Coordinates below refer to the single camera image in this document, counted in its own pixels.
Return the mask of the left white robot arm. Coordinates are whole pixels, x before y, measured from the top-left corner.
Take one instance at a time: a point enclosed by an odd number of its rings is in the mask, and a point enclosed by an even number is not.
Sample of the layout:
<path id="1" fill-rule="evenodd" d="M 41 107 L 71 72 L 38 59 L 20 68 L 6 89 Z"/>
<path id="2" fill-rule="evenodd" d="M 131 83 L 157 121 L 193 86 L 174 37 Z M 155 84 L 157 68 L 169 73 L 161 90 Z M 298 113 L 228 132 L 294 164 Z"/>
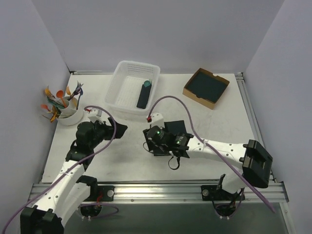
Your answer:
<path id="1" fill-rule="evenodd" d="M 98 181 L 84 173 L 95 156 L 94 149 L 104 140 L 120 139 L 127 126 L 99 120 L 82 122 L 77 126 L 76 139 L 70 146 L 59 174 L 32 207 L 20 214 L 22 234 L 62 234 L 72 214 L 84 200 L 98 196 Z"/>

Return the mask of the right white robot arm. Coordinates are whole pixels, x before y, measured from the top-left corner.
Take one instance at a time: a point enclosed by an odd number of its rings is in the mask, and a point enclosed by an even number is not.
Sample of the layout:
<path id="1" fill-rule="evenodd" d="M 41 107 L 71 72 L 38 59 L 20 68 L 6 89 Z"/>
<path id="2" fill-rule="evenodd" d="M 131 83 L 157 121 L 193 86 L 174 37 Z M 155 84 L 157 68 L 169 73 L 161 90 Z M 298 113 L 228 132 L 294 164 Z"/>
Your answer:
<path id="1" fill-rule="evenodd" d="M 204 158 L 227 164 L 231 172 L 223 173 L 216 187 L 221 199 L 228 199 L 245 187 L 265 189 L 269 185 L 273 158 L 256 140 L 247 144 L 200 140 L 192 134 L 173 134 L 158 126 L 143 130 L 143 134 L 149 150 L 159 149 L 176 159 Z"/>

